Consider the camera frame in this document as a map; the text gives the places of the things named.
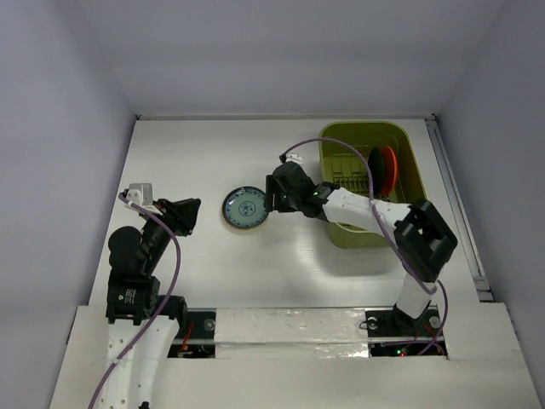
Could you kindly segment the orange red plate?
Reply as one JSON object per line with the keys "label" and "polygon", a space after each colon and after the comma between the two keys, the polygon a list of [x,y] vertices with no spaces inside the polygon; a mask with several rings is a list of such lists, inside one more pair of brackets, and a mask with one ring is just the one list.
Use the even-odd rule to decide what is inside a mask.
{"label": "orange red plate", "polygon": [[381,194],[389,195],[394,190],[398,180],[398,160],[395,151],[390,146],[385,146],[381,150],[381,154],[384,159],[384,183]]}

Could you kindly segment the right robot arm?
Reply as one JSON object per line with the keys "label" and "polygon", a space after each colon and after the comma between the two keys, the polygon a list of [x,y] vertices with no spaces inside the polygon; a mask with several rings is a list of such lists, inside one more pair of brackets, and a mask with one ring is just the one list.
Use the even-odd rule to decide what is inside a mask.
{"label": "right robot arm", "polygon": [[458,245],[430,201],[396,204],[351,193],[333,183],[316,184],[299,164],[291,161],[266,176],[265,208],[268,212],[300,212],[307,218],[381,235],[406,271],[392,308],[393,327],[406,336],[422,325],[439,275]]}

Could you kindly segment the teal blue patterned plate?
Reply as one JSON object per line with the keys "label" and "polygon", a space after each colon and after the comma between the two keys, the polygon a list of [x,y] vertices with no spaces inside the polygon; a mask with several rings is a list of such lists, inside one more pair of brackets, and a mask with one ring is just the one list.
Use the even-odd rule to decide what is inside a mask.
{"label": "teal blue patterned plate", "polygon": [[242,186],[232,190],[223,200],[224,220],[241,228],[264,222],[269,212],[265,207],[266,194],[258,187]]}

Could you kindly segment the beige patterned plate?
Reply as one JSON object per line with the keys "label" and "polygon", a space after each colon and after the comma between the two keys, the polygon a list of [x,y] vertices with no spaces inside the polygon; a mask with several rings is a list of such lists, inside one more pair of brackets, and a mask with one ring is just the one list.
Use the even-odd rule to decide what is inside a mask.
{"label": "beige patterned plate", "polygon": [[248,235],[248,234],[254,234],[258,233],[264,230],[263,226],[255,227],[255,228],[247,228],[247,229],[240,229],[240,228],[234,228],[232,226],[227,226],[226,230],[232,234],[237,235]]}

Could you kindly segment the brown yellow plate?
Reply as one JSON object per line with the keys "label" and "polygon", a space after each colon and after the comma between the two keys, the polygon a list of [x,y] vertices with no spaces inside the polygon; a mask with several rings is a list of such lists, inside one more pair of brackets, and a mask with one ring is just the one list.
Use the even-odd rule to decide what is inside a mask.
{"label": "brown yellow plate", "polygon": [[264,227],[267,226],[267,221],[264,221],[262,223],[259,223],[255,226],[250,226],[249,228],[241,228],[237,227],[235,225],[232,225],[226,220],[222,221],[223,226],[225,229],[233,234],[252,234],[254,232],[262,230]]}

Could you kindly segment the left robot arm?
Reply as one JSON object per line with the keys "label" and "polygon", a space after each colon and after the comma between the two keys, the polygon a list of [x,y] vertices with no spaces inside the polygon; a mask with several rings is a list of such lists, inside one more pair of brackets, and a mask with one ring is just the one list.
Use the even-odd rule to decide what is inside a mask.
{"label": "left robot arm", "polygon": [[192,234],[200,199],[142,201],[135,190],[119,199],[145,218],[142,229],[124,226],[109,238],[106,371],[93,393],[91,408],[150,408],[169,348],[188,327],[184,297],[170,287],[160,294],[154,270],[169,245],[175,247],[177,280],[179,239]]}

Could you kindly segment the black teal plate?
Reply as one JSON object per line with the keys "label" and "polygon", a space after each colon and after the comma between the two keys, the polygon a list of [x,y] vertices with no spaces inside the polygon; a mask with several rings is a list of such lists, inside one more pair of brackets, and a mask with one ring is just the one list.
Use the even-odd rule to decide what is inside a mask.
{"label": "black teal plate", "polygon": [[385,162],[379,147],[373,147],[370,150],[368,165],[372,177],[373,192],[374,195],[378,195],[383,189],[386,177]]}

